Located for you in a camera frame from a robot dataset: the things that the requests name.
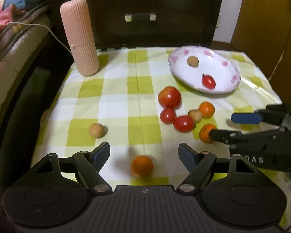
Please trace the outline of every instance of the oval plate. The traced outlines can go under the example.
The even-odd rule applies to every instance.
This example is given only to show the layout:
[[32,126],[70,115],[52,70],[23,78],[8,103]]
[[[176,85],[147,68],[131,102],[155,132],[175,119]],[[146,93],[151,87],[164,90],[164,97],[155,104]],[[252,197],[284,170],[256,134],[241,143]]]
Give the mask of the oval plate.
[[[195,56],[198,67],[191,67],[187,59]],[[174,50],[168,58],[171,72],[191,88],[211,94],[233,92],[241,81],[241,75],[231,61],[213,50],[201,46],[183,46]],[[210,75],[216,82],[214,89],[202,85],[202,75]]]

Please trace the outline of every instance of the pink ribbed cylinder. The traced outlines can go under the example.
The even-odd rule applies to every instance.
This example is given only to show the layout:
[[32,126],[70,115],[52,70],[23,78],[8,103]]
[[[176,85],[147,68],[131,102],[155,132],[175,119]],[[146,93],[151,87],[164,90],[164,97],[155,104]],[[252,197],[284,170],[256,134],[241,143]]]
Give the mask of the pink ribbed cylinder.
[[99,61],[86,0],[72,0],[61,5],[61,19],[79,73],[91,76]]

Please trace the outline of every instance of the green and white tablecloth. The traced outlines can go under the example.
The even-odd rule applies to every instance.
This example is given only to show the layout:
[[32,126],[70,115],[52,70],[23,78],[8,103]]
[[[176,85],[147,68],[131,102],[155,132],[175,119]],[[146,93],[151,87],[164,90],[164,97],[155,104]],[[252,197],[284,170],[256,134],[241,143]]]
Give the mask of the green and white tablecloth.
[[[199,130],[206,123],[219,129],[257,132],[273,128],[267,124],[235,125],[230,121],[234,112],[252,112],[267,104],[281,103],[263,73],[243,53],[216,51],[231,60],[241,73],[237,90],[228,95],[205,95],[176,79],[168,65],[168,55],[174,48],[138,48],[99,53],[100,70],[91,77],[81,76],[75,64],[63,83],[51,111],[42,124],[32,164],[46,154],[71,157],[79,151],[92,151],[107,141],[111,155],[100,171],[114,188],[122,185],[179,185],[188,171],[178,158],[178,146],[187,143],[196,151],[210,151],[218,157],[229,158],[228,146],[221,143],[204,144]],[[177,115],[197,109],[204,101],[216,109],[210,120],[202,120],[188,134],[177,132],[173,125],[159,119],[162,107],[158,93],[166,86],[175,86],[182,95]],[[92,123],[108,127],[106,136],[91,138]],[[154,162],[154,172],[147,180],[130,175],[130,162],[137,155],[148,155]],[[264,171],[289,198],[282,226],[291,224],[291,192],[285,174]],[[73,174],[63,176],[75,179]]]

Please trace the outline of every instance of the cherry tomato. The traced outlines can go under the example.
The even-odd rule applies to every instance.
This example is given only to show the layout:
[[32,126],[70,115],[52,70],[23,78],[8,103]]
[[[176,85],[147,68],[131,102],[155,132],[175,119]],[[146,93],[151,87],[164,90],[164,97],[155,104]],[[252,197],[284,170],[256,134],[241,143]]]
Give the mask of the cherry tomato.
[[177,131],[187,133],[194,128],[194,120],[190,116],[180,116],[174,120],[173,126]]
[[159,117],[163,123],[171,124],[176,119],[176,112],[171,108],[163,109]]
[[216,87],[216,82],[210,75],[203,74],[202,84],[205,88],[214,89]]
[[158,94],[158,102],[163,108],[177,108],[181,104],[181,94],[178,89],[172,86],[164,88]]

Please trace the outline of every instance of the ribbed black surface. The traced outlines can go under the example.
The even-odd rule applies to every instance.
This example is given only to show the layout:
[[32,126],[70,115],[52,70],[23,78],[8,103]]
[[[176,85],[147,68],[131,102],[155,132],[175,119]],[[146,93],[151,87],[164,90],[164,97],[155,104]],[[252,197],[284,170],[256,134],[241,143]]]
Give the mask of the ribbed black surface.
[[26,233],[280,233],[277,227],[237,230],[210,218],[192,196],[171,186],[118,186],[111,195],[93,199],[76,220],[52,229],[22,229]]

